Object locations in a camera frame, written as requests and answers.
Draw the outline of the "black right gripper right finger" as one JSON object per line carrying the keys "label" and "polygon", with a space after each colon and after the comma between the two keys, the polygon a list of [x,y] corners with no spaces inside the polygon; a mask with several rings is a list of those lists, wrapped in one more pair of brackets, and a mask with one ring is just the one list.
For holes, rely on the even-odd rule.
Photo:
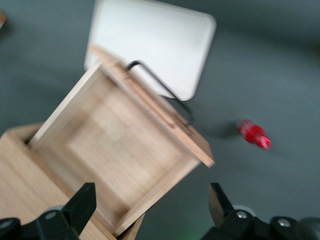
{"label": "black right gripper right finger", "polygon": [[276,216],[269,223],[246,210],[235,209],[221,185],[209,185],[209,212],[214,226],[202,240],[297,240],[297,221],[290,217]]}

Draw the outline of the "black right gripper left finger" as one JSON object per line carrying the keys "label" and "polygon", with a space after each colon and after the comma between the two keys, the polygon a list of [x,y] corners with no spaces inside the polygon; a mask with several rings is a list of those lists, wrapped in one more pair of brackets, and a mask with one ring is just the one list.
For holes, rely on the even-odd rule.
{"label": "black right gripper left finger", "polygon": [[22,225],[16,217],[0,220],[2,240],[78,240],[97,207],[96,186],[86,182],[61,208]]}

